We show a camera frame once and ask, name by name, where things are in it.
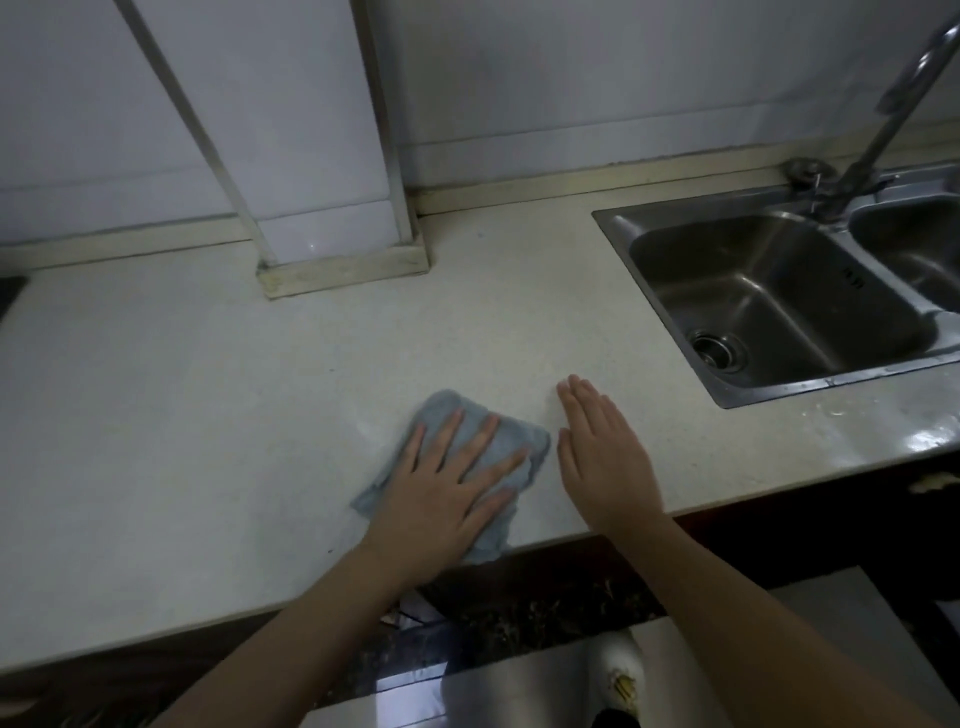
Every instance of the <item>finger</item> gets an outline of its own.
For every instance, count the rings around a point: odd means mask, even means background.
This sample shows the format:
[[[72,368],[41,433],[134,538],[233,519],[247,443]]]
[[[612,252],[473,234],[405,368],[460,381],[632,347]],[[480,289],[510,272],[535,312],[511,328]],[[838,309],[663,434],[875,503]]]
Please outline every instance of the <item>finger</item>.
[[[489,468],[485,468],[484,470],[480,471],[478,474],[464,483],[464,495],[467,501],[467,508],[469,508],[474,501],[486,493],[490,488],[519,468],[523,461],[527,459],[527,455],[529,454],[529,449],[521,448],[514,454],[503,458],[503,460],[500,462],[494,463]]]
[[[417,454],[420,452],[420,445],[423,444],[423,433],[425,431],[426,427],[424,427],[422,423],[414,427],[414,433],[410,435],[410,439],[407,440],[407,444],[403,446],[403,452],[400,453],[400,457],[396,461],[394,476],[407,475],[414,471],[414,468],[417,466]]]
[[[473,545],[480,532],[490,525],[490,521],[496,518],[497,514],[506,508],[507,504],[514,498],[516,498],[516,491],[513,488],[505,488],[499,493],[494,493],[483,502],[477,503],[477,507],[470,511],[464,519],[464,524],[460,527],[461,538],[463,539],[461,545],[464,551]]]
[[[573,396],[577,398],[580,406],[584,408],[587,414],[587,422],[590,425],[590,431],[593,434],[606,432],[610,429],[610,423],[607,422],[607,415],[604,414],[603,407],[600,405],[600,393],[596,391],[592,384],[586,379],[580,379],[573,385]]]
[[[623,413],[620,412],[619,407],[616,406],[613,400],[607,397],[607,395],[604,395],[600,398],[600,404],[607,414],[607,422],[611,424],[611,427],[614,429],[631,430],[630,423],[627,422],[627,418],[623,416]]]
[[[562,381],[557,385],[557,395],[560,397],[560,404],[564,406],[566,420],[570,423],[570,432],[574,437],[581,437],[590,434],[590,424],[587,422],[587,413],[573,396],[573,390],[570,388],[570,381],[573,378],[574,375],[571,375],[568,381]]]
[[[446,461],[444,472],[450,472],[455,475],[457,480],[464,476],[476,462],[476,459],[483,454],[493,440],[496,434],[496,428],[500,424],[500,418],[496,415],[490,415],[484,420],[483,425],[477,431],[470,441],[460,448],[453,457]]]
[[[440,469],[446,457],[446,451],[449,449],[450,443],[453,442],[453,437],[457,434],[457,429],[463,420],[463,407],[458,407],[452,415],[446,418],[444,426],[440,428],[440,432],[437,433],[433,442],[430,443],[430,447],[427,448],[426,454],[420,459],[423,468],[426,468],[430,473],[435,473]]]
[[[564,483],[580,480],[580,468],[577,467],[577,458],[573,453],[570,430],[566,428],[560,431],[560,440],[557,442],[557,457],[560,459],[560,476]]]

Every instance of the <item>stainless steel sink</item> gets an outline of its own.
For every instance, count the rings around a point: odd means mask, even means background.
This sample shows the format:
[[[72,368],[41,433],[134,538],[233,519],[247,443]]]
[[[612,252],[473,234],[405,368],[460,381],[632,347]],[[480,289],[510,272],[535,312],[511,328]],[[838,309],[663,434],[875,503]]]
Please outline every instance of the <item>stainless steel sink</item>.
[[[874,206],[851,219],[850,232],[921,294],[960,313],[960,202]]]
[[[960,361],[951,169],[904,170],[831,226],[787,187],[593,214],[710,394],[736,407]]]

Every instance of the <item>sink drain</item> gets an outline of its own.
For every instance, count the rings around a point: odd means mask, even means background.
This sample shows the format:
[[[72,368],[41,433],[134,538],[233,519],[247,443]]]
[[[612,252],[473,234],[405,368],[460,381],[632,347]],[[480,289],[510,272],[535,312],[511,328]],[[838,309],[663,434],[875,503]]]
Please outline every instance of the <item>sink drain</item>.
[[[707,366],[721,372],[735,372],[744,364],[744,356],[729,336],[697,331],[690,336],[690,346]]]

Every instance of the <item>shoe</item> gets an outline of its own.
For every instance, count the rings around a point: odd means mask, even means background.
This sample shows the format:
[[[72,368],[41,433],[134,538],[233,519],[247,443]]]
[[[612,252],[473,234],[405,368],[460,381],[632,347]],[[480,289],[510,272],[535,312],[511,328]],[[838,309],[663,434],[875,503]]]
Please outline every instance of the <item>shoe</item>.
[[[640,720],[640,698],[646,679],[643,657],[630,632],[607,632],[588,646],[589,719],[613,708]]]

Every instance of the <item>cleaning rag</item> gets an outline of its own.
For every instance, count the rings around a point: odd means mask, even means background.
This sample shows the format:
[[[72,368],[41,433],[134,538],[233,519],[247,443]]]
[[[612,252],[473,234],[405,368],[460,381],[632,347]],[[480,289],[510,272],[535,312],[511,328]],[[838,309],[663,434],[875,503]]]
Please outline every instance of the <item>cleaning rag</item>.
[[[423,455],[430,443],[437,436],[437,432],[449,419],[450,415],[458,408],[463,407],[464,419],[457,430],[453,442],[450,443],[450,449],[447,457],[453,455],[457,450],[463,447],[473,435],[480,429],[490,410],[477,404],[475,401],[468,400],[463,395],[452,390],[443,390],[432,395],[420,411],[414,417],[413,422],[407,428],[407,433],[403,438],[403,443],[397,449],[396,454],[383,469],[377,479],[367,490],[357,496],[350,505],[357,513],[366,518],[371,518],[376,512],[377,505],[383,497],[383,491],[390,481],[390,476],[396,466],[396,461],[403,450],[403,444],[413,435],[414,427],[417,424],[426,425],[426,432],[423,435],[423,443],[420,446],[420,454]],[[512,473],[502,478],[500,482],[494,485],[484,497],[490,493],[495,493],[504,488],[511,488],[518,493],[529,488],[537,476],[537,471],[543,464],[547,452],[550,451],[550,433],[542,427],[521,422],[510,417],[500,417],[499,425],[490,445],[484,453],[477,458],[464,480],[470,478],[475,473],[493,465],[503,458],[513,454],[520,448],[527,448],[529,454],[523,463]],[[483,564],[493,561],[507,548],[507,537],[510,534],[510,522],[516,514],[516,500],[507,505],[496,518],[491,521],[477,538],[476,542],[464,556],[464,561],[468,564]]]

